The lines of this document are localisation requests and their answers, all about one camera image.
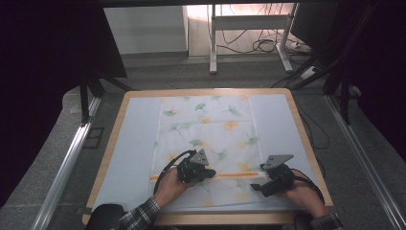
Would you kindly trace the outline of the white leaf-print cloth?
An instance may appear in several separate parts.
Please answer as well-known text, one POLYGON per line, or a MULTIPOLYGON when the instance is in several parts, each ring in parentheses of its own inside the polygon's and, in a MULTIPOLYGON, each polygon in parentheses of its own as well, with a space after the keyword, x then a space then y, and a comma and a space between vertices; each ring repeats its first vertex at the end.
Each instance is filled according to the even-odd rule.
POLYGON ((216 175, 189 188, 167 208, 171 211, 254 204, 253 183, 263 182, 263 160, 252 97, 166 97, 160 103, 150 181, 187 150, 204 150, 216 175))

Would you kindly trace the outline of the black monitor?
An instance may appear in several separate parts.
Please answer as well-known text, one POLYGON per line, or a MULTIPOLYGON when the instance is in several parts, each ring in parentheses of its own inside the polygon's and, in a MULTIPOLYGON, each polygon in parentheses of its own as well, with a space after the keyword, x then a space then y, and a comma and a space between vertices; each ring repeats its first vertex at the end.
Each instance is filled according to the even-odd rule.
POLYGON ((313 49, 327 44, 338 8, 337 2, 300 3, 290 33, 313 49))

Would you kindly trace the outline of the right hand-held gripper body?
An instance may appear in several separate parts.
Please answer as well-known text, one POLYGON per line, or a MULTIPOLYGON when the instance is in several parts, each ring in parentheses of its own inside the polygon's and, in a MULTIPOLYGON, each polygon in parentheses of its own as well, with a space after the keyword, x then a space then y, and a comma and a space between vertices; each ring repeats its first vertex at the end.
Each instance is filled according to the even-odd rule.
POLYGON ((260 191, 265 197, 278 194, 291 188, 294 181, 294 173, 285 164, 292 159, 293 154, 269 155, 265 164, 268 170, 265 171, 270 180, 263 184, 264 190, 260 191))

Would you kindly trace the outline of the white panel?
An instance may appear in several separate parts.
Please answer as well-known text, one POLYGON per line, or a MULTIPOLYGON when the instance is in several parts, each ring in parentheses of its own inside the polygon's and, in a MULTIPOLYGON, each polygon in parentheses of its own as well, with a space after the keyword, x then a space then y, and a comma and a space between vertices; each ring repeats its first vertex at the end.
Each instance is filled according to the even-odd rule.
POLYGON ((186 52, 188 16, 182 6, 105 8, 119 52, 186 52))

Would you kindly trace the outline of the person's left hand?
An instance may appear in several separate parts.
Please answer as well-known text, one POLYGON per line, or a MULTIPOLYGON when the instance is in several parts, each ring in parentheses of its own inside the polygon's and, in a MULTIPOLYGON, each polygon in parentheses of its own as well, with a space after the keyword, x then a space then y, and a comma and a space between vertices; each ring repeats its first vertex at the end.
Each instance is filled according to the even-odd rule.
POLYGON ((191 187, 192 184, 185 184, 179 180, 176 168, 171 168, 162 178, 153 199, 160 208, 164 208, 191 187))

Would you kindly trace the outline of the dark curtain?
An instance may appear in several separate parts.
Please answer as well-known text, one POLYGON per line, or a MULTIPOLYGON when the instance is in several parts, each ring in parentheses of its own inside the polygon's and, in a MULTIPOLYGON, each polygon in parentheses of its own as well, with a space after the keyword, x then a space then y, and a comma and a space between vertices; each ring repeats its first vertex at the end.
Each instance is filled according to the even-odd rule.
POLYGON ((0 0, 0 208, 84 80, 126 72, 104 9, 84 0, 0 0))

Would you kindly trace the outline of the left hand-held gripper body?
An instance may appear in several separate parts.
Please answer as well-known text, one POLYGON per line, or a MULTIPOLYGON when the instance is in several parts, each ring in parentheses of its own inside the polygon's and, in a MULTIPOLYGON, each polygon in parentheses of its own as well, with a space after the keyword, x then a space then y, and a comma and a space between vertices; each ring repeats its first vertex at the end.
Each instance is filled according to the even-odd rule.
POLYGON ((193 150, 177 165, 178 178, 186 184, 201 182, 211 177, 211 170, 207 169, 208 165, 209 161, 205 151, 203 149, 193 150))

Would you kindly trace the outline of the black metal stand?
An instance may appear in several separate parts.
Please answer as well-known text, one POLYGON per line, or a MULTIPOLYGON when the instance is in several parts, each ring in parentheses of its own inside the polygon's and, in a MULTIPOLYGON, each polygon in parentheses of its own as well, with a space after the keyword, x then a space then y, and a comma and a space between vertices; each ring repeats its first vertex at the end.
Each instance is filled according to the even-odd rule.
POLYGON ((115 78, 108 77, 107 75, 102 74, 101 72, 98 71, 81 69, 79 79, 80 79, 79 94, 81 108, 80 125, 82 127, 84 127, 90 121, 88 92, 91 92, 92 95, 96 98, 101 98, 104 95, 104 88, 102 86, 101 80, 106 80, 125 92, 133 90, 133 88, 130 87, 129 85, 126 85, 115 78))
POLYGON ((324 65, 321 70, 311 75, 306 80, 299 81, 289 86, 290 90, 300 90, 312 82, 327 76, 322 87, 325 95, 332 95, 337 88, 341 89, 340 110, 341 118, 346 125, 350 124, 349 119, 349 99, 350 99, 350 58, 361 34, 368 25, 376 6, 380 0, 356 0, 360 1, 360 7, 355 11, 349 24, 341 30, 334 41, 325 47, 326 51, 336 52, 335 59, 328 65, 324 65))

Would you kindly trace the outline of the black floor grate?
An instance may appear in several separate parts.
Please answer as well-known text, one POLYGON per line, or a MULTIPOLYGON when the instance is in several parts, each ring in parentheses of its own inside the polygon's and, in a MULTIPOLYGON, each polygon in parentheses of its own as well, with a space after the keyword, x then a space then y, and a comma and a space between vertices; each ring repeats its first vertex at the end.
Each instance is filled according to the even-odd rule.
POLYGON ((97 149, 102 141, 103 133, 103 127, 92 127, 86 136, 83 147, 90 150, 97 149))

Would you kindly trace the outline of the dark cloth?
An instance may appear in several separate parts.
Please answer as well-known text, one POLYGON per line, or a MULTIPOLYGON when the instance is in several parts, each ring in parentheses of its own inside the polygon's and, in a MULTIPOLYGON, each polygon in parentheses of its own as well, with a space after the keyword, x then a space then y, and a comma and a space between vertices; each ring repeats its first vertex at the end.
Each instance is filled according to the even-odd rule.
POLYGON ((85 230, 111 230, 124 214, 124 208, 119 204, 102 204, 90 216, 85 230))

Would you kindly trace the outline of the white metal desk frame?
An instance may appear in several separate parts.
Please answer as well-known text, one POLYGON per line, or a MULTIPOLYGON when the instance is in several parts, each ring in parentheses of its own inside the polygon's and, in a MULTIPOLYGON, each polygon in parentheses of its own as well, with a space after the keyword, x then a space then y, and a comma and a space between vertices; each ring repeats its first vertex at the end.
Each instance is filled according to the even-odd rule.
POLYGON ((289 14, 217 16, 215 5, 212 5, 210 73, 217 72, 216 32, 236 30, 283 30, 281 40, 276 42, 276 49, 285 72, 292 73, 293 67, 286 54, 285 45, 298 6, 298 3, 294 3, 289 14))

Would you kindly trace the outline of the person's right hand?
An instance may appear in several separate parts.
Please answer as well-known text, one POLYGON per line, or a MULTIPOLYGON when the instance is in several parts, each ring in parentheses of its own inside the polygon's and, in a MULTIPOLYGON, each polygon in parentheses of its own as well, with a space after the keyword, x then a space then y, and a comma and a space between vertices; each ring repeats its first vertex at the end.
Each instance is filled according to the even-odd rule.
POLYGON ((314 219, 324 217, 330 213, 328 207, 311 186, 300 180, 295 180, 290 190, 278 193, 277 196, 287 198, 294 204, 305 208, 314 219))

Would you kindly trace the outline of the white power strip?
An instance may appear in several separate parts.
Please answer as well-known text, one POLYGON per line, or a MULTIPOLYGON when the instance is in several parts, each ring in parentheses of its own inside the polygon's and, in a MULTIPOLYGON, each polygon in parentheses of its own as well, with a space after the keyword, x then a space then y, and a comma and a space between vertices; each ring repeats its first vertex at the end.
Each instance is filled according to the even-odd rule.
POLYGON ((319 69, 315 66, 310 66, 307 70, 305 70, 302 75, 301 78, 303 80, 311 77, 313 74, 317 73, 319 71, 319 69))

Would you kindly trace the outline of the aluminium floor rail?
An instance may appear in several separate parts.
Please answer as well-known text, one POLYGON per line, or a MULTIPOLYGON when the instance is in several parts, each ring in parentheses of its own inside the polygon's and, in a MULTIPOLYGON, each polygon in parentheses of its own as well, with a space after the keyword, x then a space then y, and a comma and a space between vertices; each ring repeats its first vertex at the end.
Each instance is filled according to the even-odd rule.
POLYGON ((88 106, 88 121, 79 126, 30 230, 47 230, 101 101, 99 98, 93 98, 88 106))
POLYGON ((378 175, 351 125, 348 125, 340 114, 339 104, 336 99, 331 95, 326 95, 325 99, 394 230, 406 230, 406 218, 401 213, 394 197, 390 194, 390 191, 378 175))

